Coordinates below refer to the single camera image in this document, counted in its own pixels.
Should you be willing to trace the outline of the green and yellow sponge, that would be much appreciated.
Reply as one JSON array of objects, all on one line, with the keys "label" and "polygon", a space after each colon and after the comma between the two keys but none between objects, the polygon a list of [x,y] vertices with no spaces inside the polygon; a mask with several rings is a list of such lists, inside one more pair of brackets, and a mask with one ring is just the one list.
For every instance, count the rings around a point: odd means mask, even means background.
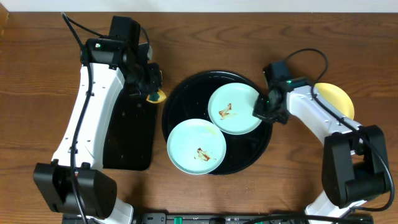
[{"label": "green and yellow sponge", "polygon": [[166,99],[166,95],[162,90],[158,90],[156,93],[153,93],[151,95],[148,95],[146,98],[146,101],[148,101],[149,103],[161,103]]}]

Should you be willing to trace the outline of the light blue plate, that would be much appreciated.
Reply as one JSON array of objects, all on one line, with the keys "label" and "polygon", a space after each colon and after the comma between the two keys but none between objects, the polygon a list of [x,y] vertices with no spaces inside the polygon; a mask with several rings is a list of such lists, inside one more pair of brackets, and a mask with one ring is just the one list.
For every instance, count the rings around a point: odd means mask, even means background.
[{"label": "light blue plate", "polygon": [[191,175],[209,174],[226,155],[226,139],[213,123],[188,119],[173,128],[167,138],[167,153],[173,165]]},{"label": "light blue plate", "polygon": [[242,135],[255,130],[262,121],[252,115],[259,92],[243,83],[229,83],[210,96],[208,114],[222,132]]}]

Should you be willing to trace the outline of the yellow plate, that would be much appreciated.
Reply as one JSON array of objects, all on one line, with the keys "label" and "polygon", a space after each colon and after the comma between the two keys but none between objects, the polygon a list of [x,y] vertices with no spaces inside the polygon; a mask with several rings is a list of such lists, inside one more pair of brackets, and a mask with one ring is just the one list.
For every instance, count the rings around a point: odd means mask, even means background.
[{"label": "yellow plate", "polygon": [[324,99],[349,119],[354,119],[354,105],[348,94],[340,87],[331,83],[317,83],[318,92]]}]

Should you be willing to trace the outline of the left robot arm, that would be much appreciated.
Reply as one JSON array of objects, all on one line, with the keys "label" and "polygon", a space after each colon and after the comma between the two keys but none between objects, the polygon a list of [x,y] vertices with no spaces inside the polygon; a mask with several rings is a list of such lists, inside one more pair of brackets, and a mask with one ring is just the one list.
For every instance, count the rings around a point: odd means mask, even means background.
[{"label": "left robot arm", "polygon": [[160,91],[161,71],[148,42],[89,39],[86,49],[67,130],[50,163],[36,165],[34,183],[67,221],[132,223],[133,206],[104,170],[149,167],[157,117],[149,96]]}]

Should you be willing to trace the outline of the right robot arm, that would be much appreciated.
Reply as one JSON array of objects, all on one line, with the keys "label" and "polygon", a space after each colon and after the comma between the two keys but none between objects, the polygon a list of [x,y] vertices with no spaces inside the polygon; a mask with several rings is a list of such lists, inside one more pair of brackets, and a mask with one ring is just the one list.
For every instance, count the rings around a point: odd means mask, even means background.
[{"label": "right robot arm", "polygon": [[323,145],[323,192],[305,209],[312,223],[337,223],[367,201],[389,193],[394,199],[383,131],[363,126],[340,112],[306,78],[267,81],[269,94],[260,96],[253,115],[267,123],[285,124],[297,117]]}]

